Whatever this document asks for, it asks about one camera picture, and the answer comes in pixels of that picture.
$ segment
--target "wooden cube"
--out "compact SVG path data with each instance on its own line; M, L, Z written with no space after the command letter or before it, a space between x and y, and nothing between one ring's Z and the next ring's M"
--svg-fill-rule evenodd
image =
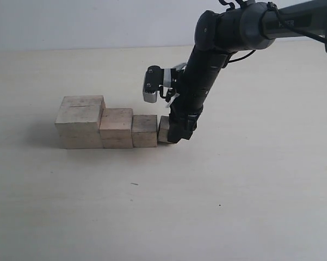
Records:
M134 147L157 147L157 115L134 115L132 138Z
M104 108L102 95L64 97L54 123L64 147L102 148L99 126Z
M169 130L169 117L161 116L158 126L158 142L169 143L168 142L168 130Z
M100 124L104 148L133 148L133 109L105 109Z

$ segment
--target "white table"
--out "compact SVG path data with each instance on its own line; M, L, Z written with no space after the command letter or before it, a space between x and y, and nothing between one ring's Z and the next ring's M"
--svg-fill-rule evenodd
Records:
M190 141L60 148L66 95L144 103L191 47L0 53L0 260L327 260L327 54L277 43L229 65Z

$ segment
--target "robotic arm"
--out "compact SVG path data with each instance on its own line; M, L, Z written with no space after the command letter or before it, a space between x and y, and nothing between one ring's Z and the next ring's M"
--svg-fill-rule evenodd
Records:
M275 39L306 36L325 44L327 52L327 0L278 9L271 2L236 0L225 13L205 11L195 31L195 46L186 64L171 69L150 66L146 71L143 96L150 103L160 94L169 102L168 142L189 140L197 128L203 103L221 69L229 63L268 48ZM243 58L231 60L239 51L252 50Z

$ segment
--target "stacked wooden blocks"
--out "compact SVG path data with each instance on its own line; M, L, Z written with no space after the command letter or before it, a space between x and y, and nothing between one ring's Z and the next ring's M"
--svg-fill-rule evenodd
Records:
M167 142L168 117L133 115L131 108L106 108L103 96L64 97L55 126L63 146L81 148L147 148Z

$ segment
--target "cable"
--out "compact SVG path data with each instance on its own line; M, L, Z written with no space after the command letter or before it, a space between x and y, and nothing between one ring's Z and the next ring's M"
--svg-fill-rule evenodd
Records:
M229 63L235 63L237 61L242 61L242 60L248 58L249 56L253 55L255 53L255 51L256 50L253 50L253 51L251 51L250 53L248 53L247 55L245 55L245 56L243 56L241 58L238 58L238 59L235 59L235 60L231 60L231 61L229 61Z
M316 35L316 34L312 34L310 32L304 31L304 30L296 29L295 27L292 27L292 26L288 25L286 23L286 21L283 19L283 17L281 16L280 11L278 10L278 7L277 7L276 4L274 4L272 2L268 2L267 8L268 8L269 11L274 11L275 12L275 14L277 16L277 19L281 22L283 27L285 27L286 29L288 29L288 30L290 30L290 31L292 31L294 33L297 33L297 34L306 36L308 38L314 39L314 40L316 40L318 42L322 42L322 43L327 45L327 39L326 38L321 37L321 36Z

